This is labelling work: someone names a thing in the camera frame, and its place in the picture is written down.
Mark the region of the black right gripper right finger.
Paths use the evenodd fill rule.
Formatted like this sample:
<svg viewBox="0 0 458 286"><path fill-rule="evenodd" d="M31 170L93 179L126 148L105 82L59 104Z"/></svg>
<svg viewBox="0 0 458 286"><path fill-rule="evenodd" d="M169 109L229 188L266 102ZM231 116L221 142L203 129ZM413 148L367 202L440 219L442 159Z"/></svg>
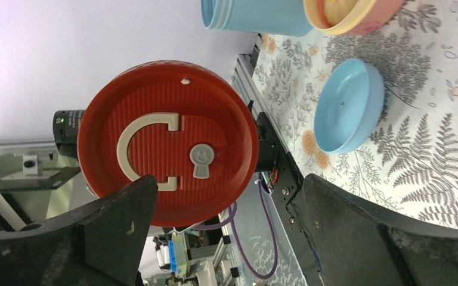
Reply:
<svg viewBox="0 0 458 286"><path fill-rule="evenodd" d="M458 285L458 230L399 214L308 175L290 211L323 285Z"/></svg>

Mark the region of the light blue lid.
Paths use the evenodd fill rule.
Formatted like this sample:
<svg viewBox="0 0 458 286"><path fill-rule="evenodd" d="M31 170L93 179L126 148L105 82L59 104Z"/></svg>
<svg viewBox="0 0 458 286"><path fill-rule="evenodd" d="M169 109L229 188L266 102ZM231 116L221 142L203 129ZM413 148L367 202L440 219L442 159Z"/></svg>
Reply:
<svg viewBox="0 0 458 286"><path fill-rule="evenodd" d="M372 134L383 112L385 86L376 67L358 58L338 65L324 85L314 115L317 146L349 153Z"/></svg>

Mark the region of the pink lunch box bowl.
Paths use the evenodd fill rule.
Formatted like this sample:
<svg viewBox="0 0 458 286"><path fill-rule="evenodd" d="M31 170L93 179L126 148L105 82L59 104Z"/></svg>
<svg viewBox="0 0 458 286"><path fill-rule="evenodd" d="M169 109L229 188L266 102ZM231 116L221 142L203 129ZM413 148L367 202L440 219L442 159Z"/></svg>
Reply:
<svg viewBox="0 0 458 286"><path fill-rule="evenodd" d="M326 35L363 36L384 26L404 5L404 1L357 1L339 23L331 23L325 15L326 1L304 1L305 15L317 30Z"/></svg>

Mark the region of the dark red lid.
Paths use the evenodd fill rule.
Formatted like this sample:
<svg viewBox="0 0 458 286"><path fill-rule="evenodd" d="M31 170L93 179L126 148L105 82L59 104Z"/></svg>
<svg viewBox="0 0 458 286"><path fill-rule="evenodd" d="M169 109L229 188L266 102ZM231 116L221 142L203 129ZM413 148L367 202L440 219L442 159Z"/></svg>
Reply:
<svg viewBox="0 0 458 286"><path fill-rule="evenodd" d="M188 226L235 202L258 161L256 124L214 72L161 60L127 69L90 102L78 133L82 173L99 196L136 178L159 185L152 225Z"/></svg>

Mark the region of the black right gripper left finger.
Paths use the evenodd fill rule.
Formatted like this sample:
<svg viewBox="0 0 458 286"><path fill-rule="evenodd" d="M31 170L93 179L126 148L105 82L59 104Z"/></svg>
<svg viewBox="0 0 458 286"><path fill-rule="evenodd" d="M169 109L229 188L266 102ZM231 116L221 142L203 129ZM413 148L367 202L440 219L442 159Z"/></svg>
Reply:
<svg viewBox="0 0 458 286"><path fill-rule="evenodd" d="M134 285L157 195L147 175L54 218L0 231L0 285Z"/></svg>

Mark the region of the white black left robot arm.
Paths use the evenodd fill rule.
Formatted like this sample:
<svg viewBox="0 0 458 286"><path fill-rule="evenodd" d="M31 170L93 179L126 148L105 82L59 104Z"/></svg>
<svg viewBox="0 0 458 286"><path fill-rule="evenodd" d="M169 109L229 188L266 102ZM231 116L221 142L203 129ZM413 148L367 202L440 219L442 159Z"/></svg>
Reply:
<svg viewBox="0 0 458 286"><path fill-rule="evenodd" d="M78 159L78 132L84 112L85 110L55 112L52 131L59 155Z"/></svg>

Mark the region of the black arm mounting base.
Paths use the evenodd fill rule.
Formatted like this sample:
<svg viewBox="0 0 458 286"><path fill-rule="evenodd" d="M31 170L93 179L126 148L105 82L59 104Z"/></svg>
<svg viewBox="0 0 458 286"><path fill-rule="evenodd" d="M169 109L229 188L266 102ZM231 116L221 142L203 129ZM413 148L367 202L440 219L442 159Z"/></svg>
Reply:
<svg viewBox="0 0 458 286"><path fill-rule="evenodd" d="M314 251L308 242L306 229L300 223L299 206L301 175L291 153L282 143L271 117L258 103L251 102L249 109L254 115L259 139L258 171L271 171L271 199L284 232L280 244L290 249L290 258L296 262L300 276L307 285L323 285L319 277Z"/></svg>

